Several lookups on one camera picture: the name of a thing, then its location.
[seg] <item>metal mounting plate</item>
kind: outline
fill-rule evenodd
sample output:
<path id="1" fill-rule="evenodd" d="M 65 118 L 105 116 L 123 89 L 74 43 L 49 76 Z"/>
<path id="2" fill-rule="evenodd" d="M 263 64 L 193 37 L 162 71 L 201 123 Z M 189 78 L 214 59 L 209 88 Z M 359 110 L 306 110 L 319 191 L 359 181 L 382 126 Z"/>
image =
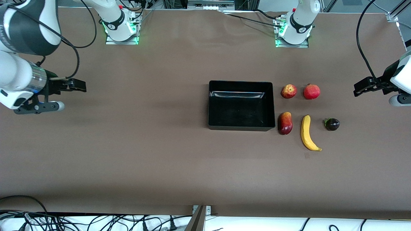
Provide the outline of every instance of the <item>metal mounting plate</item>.
<path id="1" fill-rule="evenodd" d="M 287 15 L 283 14 L 281 15 L 281 18 L 285 18 Z M 277 21 L 275 19 L 272 20 L 272 23 L 274 25 L 284 25 L 283 21 Z M 308 39 L 305 39 L 303 43 L 294 45 L 294 44 L 289 44 L 286 42 L 281 36 L 279 36 L 279 32 L 281 28 L 278 27 L 273 27 L 274 28 L 274 37 L 275 37 L 275 47 L 292 47 L 292 48 L 308 48 Z"/>
<path id="2" fill-rule="evenodd" d="M 193 214 L 197 211 L 198 207 L 199 207 L 199 206 L 193 206 Z M 211 215 L 211 206 L 206 206 L 206 207 L 205 207 L 205 210 L 206 210 L 206 211 L 205 211 L 205 213 L 206 213 L 205 215 L 206 215 L 206 216 Z"/>
<path id="3" fill-rule="evenodd" d="M 128 38 L 125 41 L 115 41 L 110 38 L 109 35 L 107 35 L 106 38 L 106 45 L 138 45 L 139 44 L 139 39 L 140 39 L 140 31 L 141 31 L 141 22 L 143 15 L 141 14 L 139 18 L 136 19 L 137 24 L 136 25 L 131 25 L 130 27 L 133 30 L 136 30 L 136 33 L 132 35 L 130 38 Z"/>

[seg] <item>electrical connector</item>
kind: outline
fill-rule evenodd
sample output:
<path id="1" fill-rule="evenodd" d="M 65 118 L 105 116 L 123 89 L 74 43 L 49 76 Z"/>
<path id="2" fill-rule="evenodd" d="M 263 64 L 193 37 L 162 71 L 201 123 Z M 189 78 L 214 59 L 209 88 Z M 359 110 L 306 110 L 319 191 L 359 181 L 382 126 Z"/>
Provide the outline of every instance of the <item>electrical connector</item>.
<path id="1" fill-rule="evenodd" d="M 143 231 L 148 231 L 147 225 L 145 224 L 145 221 L 143 221 Z"/>
<path id="2" fill-rule="evenodd" d="M 25 231 L 25 226 L 27 225 L 27 222 L 25 222 L 19 229 L 18 231 Z"/>
<path id="3" fill-rule="evenodd" d="M 170 221 L 170 231 L 174 231 L 174 230 L 177 230 L 177 227 L 175 226 L 174 219 L 172 219 Z"/>

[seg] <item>metal bracket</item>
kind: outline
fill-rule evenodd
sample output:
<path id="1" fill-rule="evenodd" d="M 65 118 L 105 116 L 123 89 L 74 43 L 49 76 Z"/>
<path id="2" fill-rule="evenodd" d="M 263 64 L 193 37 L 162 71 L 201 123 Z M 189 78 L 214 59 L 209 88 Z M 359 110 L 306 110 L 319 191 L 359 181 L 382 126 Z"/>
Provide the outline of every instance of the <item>metal bracket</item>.
<path id="1" fill-rule="evenodd" d="M 334 7 L 335 3 L 337 3 L 337 0 L 331 0 L 328 6 L 324 9 L 324 12 L 329 13 L 331 9 Z"/>
<path id="2" fill-rule="evenodd" d="M 409 6 L 411 5 L 411 0 L 403 0 L 400 3 L 398 3 L 397 6 L 395 6 L 388 14 L 387 14 L 387 20 L 388 21 L 398 21 L 398 16 L 402 12 L 405 11 Z"/>
<path id="3" fill-rule="evenodd" d="M 281 28 L 273 27 L 274 28 L 274 38 L 275 38 L 275 47 L 308 48 L 308 38 L 306 38 L 303 43 L 294 45 L 294 44 L 289 44 L 281 36 L 279 36 L 279 34 L 282 33 L 284 28 L 287 26 L 286 17 L 287 17 L 287 15 L 283 14 L 283 15 L 281 15 L 281 17 L 278 17 L 277 19 L 272 20 L 272 23 L 274 25 L 280 25 L 281 26 Z"/>
<path id="4" fill-rule="evenodd" d="M 130 38 L 128 38 L 125 41 L 119 42 L 119 41 L 112 40 L 112 38 L 110 38 L 110 36 L 107 33 L 107 29 L 104 28 L 107 34 L 106 45 L 138 45 L 139 39 L 140 39 L 141 23 L 143 21 L 142 17 L 143 17 L 143 14 L 141 14 L 137 19 L 135 19 L 135 22 L 132 22 L 132 25 L 130 25 L 130 28 L 132 30 L 135 30 L 136 33 L 133 34 Z"/>
<path id="5" fill-rule="evenodd" d="M 193 206 L 193 214 L 197 211 L 199 206 Z M 211 215 L 211 206 L 206 206 L 206 216 Z"/>
<path id="6" fill-rule="evenodd" d="M 193 212 L 185 231 L 204 231 L 206 216 L 211 215 L 211 206 L 193 206 Z"/>
<path id="7" fill-rule="evenodd" d="M 320 5 L 321 5 L 321 12 L 324 12 L 326 9 L 326 5 L 324 4 L 324 0 L 320 0 Z"/>

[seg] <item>white floor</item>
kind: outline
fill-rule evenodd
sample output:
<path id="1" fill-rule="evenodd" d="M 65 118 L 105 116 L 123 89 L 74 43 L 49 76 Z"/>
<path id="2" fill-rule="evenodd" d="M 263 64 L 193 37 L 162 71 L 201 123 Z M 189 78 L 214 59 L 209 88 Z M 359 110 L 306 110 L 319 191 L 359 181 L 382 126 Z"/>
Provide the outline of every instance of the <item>white floor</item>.
<path id="1" fill-rule="evenodd" d="M 167 221 L 170 217 L 167 216 L 149 216 L 159 217 L 162 222 Z M 95 217 L 66 217 L 71 222 L 89 224 Z M 135 220 L 142 218 L 142 216 L 134 216 Z M 103 230 L 101 228 L 110 222 L 112 217 L 96 219 L 97 223 L 90 226 L 88 231 L 107 231 L 108 226 Z M 188 224 L 190 217 L 180 218 L 175 220 L 177 227 L 185 226 Z M 215 231 L 221 229 L 222 231 L 299 231 L 302 228 L 306 218 L 262 218 L 262 217 L 207 217 L 205 223 L 205 231 Z M 329 226 L 331 224 L 338 227 L 341 231 L 359 231 L 362 219 L 325 219 L 325 218 L 312 218 L 308 221 L 304 231 L 329 231 Z M 30 220 L 32 224 L 36 224 L 33 219 Z M 112 231 L 128 231 L 133 222 L 122 220 L 119 224 L 116 223 Z M 0 221 L 1 231 L 16 231 L 24 224 L 23 218 L 11 218 Z M 160 224 L 158 219 L 151 219 L 146 222 L 148 230 L 152 231 L 155 227 Z M 88 225 L 76 225 L 79 231 L 87 231 Z M 142 231 L 142 222 L 139 222 L 133 229 L 134 231 Z M 388 221 L 388 220 L 367 220 L 363 226 L 363 231 L 410 231 L 411 221 Z M 31 231 L 29 226 L 26 226 L 25 231 Z M 40 226 L 33 226 L 33 231 L 43 231 Z"/>

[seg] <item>small eggplant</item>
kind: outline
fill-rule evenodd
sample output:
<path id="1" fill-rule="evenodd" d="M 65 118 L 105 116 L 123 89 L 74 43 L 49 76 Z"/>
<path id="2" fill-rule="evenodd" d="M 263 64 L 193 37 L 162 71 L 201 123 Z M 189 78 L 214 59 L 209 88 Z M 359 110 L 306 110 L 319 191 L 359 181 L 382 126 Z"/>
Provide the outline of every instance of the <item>small eggplant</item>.
<path id="1" fill-rule="evenodd" d="M 288 135 L 293 129 L 293 120 L 290 112 L 284 112 L 278 117 L 278 131 L 281 135 Z"/>
<path id="2" fill-rule="evenodd" d="M 328 131 L 335 131 L 339 128 L 339 121 L 334 118 L 328 118 L 324 120 L 324 126 Z"/>

